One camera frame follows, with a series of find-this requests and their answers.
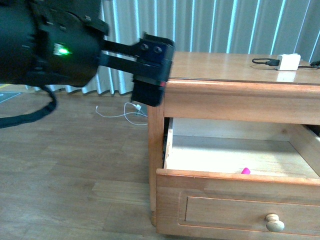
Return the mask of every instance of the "power adapter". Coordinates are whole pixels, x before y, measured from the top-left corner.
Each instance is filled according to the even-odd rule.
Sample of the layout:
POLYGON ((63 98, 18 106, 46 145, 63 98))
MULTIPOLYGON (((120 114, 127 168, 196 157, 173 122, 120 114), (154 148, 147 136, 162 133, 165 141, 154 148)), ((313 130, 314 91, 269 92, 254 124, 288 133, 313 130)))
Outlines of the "power adapter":
POLYGON ((294 54, 278 55, 279 65, 275 67, 278 71, 296 71, 299 67, 301 56, 294 54))

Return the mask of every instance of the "wooden knob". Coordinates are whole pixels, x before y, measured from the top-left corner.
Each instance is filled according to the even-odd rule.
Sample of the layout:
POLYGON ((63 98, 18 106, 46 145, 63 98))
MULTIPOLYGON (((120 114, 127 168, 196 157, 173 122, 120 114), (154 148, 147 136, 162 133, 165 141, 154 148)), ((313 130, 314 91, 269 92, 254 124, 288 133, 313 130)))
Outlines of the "wooden knob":
POLYGON ((279 233, 285 229, 285 224, 279 220, 277 214, 268 214, 265 216, 265 220, 267 221, 266 228, 270 232, 279 233))

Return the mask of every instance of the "black charging cable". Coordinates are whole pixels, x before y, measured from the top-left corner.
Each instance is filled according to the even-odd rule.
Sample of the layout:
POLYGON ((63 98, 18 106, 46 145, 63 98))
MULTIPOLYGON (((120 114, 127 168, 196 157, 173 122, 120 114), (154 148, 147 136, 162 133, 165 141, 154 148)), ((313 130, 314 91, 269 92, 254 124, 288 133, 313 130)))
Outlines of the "black charging cable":
POLYGON ((265 64, 268 66, 279 66, 280 64, 280 60, 273 59, 273 58, 254 58, 252 59, 252 62, 254 64, 265 64))

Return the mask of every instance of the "floor mat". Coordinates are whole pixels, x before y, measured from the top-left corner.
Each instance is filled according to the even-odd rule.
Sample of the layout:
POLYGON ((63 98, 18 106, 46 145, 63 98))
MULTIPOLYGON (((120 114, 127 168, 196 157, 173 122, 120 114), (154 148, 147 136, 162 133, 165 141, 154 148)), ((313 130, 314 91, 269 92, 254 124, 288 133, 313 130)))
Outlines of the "floor mat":
POLYGON ((20 94, 21 92, 16 92, 16 91, 0 91, 0 104, 20 94))

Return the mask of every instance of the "pink cap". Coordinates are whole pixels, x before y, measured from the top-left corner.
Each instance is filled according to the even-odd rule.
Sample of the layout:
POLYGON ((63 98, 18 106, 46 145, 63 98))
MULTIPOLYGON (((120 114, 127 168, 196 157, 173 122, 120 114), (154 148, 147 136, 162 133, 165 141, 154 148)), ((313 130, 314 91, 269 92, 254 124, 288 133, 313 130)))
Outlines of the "pink cap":
POLYGON ((245 168, 242 170, 241 174, 250 174, 250 169, 247 168, 247 167, 245 167, 245 168))

